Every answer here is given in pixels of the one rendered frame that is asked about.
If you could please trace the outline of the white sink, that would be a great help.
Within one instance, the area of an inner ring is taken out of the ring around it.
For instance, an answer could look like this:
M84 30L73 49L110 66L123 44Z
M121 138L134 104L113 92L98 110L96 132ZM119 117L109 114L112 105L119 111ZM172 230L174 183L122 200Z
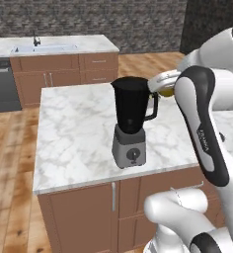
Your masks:
M12 52L15 53L31 53L31 52L63 52L76 50L78 47L75 44L50 44L50 45L17 45L14 46Z

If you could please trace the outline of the yellow lemon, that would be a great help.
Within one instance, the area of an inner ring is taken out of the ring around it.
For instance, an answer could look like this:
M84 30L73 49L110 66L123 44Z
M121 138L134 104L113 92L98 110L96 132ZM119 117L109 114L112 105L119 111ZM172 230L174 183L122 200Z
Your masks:
M165 89L161 89L159 91L159 94L162 97L172 97L174 95L174 89L173 88L165 88Z

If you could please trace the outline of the black and grey blender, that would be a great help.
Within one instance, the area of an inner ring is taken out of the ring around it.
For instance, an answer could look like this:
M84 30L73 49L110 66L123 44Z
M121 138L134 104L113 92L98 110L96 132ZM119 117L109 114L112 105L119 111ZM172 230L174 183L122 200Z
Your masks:
M112 82L115 90L116 125L112 154L120 168L146 163L145 121L158 112L158 95L152 93L142 77L126 76Z

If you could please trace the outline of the brown island cupboard door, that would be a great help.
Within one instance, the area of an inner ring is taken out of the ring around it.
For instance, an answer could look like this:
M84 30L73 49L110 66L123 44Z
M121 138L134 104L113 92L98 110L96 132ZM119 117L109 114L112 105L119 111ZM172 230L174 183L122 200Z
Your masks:
M52 253L117 253L118 187L112 183L38 195Z

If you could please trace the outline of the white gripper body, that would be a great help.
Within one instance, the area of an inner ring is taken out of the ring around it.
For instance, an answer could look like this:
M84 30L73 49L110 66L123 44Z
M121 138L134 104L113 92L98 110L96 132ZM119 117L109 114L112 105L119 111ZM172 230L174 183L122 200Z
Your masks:
M165 71L157 74L148 80L148 88L151 93L159 92L161 90L172 88L181 72L177 69Z

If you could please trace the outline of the wide brown drawer front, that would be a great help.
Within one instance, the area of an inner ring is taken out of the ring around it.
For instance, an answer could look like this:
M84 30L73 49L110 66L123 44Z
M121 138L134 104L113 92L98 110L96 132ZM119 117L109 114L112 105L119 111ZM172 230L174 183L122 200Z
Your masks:
M186 168L164 173L143 176L140 184L139 206L142 207L146 197L169 191L198 186L209 200L217 200L215 188L204 178L199 167Z

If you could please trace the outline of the small brown drawer front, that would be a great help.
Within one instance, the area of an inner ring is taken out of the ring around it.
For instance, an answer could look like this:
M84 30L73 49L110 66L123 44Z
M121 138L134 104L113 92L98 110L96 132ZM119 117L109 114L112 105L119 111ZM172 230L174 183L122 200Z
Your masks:
M127 218L142 213L139 207L141 178L121 180L119 183L119 217Z

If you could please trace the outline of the dark grey dishwasher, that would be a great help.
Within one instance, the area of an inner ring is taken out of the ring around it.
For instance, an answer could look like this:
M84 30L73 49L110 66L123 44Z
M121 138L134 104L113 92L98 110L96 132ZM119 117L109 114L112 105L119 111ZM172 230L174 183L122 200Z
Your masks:
M21 110L10 59L0 57L0 113Z

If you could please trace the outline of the brown run of cupboards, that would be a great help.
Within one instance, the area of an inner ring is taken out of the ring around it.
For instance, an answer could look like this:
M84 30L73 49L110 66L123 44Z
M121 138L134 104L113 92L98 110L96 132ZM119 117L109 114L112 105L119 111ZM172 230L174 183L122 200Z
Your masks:
M117 52L13 56L10 61L22 108L37 107L42 88L107 83L118 72Z

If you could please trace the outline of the brown lower cupboard panel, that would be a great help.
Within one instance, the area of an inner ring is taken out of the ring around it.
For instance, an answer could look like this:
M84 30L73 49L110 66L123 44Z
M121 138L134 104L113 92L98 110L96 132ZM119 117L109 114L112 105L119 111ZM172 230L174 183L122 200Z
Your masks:
M156 225L146 216L120 218L118 220L118 253L144 246L155 234Z

